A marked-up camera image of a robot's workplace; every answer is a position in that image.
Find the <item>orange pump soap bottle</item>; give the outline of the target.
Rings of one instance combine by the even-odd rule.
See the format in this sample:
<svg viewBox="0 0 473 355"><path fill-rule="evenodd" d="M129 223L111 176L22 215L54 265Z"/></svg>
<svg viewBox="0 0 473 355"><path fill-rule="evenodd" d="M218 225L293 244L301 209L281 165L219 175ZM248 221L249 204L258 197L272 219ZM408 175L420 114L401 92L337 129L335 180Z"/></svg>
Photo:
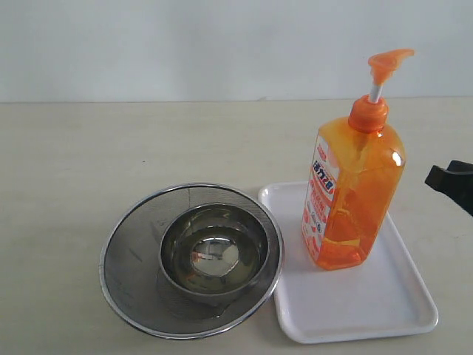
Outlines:
<svg viewBox="0 0 473 355"><path fill-rule="evenodd" d="M347 117L319 127L302 214L312 261L328 271L361 265L369 256L404 172L406 153L387 123L385 82L415 54L396 49L369 58L372 89Z"/></svg>

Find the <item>small stainless steel bowl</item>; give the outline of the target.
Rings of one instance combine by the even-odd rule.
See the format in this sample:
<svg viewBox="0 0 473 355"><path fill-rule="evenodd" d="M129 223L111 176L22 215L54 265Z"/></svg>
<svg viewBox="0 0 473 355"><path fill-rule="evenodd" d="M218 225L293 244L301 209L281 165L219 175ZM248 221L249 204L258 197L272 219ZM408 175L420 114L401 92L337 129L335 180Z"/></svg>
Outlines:
<svg viewBox="0 0 473 355"><path fill-rule="evenodd" d="M160 243L160 270L184 297L229 304L247 293L269 258L256 216L228 203L206 203L176 217Z"/></svg>

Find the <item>white rectangular plastic tray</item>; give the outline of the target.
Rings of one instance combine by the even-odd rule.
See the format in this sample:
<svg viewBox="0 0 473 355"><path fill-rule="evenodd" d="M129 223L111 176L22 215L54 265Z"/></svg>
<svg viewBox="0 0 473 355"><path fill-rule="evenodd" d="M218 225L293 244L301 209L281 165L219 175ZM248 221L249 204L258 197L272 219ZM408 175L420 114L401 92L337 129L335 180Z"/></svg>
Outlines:
<svg viewBox="0 0 473 355"><path fill-rule="evenodd" d="M439 320L437 306L390 216L363 264L336 271L315 266L301 232L306 188L297 181L259 191L285 245L274 291L284 333L301 344L319 344L432 331Z"/></svg>

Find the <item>steel mesh strainer basket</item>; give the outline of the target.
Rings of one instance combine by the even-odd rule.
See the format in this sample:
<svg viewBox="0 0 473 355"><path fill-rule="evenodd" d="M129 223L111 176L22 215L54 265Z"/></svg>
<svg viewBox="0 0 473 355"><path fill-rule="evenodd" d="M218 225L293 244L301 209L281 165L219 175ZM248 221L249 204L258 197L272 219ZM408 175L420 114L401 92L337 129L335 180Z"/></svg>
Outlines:
<svg viewBox="0 0 473 355"><path fill-rule="evenodd" d="M269 258L260 278L229 304L190 300L160 270L160 243L167 227L187 209L206 203L228 203L249 211L269 236ZM230 186L184 183L144 198L125 213L101 251L99 279L112 310L132 327L165 339L202 339L234 328L269 300L283 261L282 233L262 203Z"/></svg>

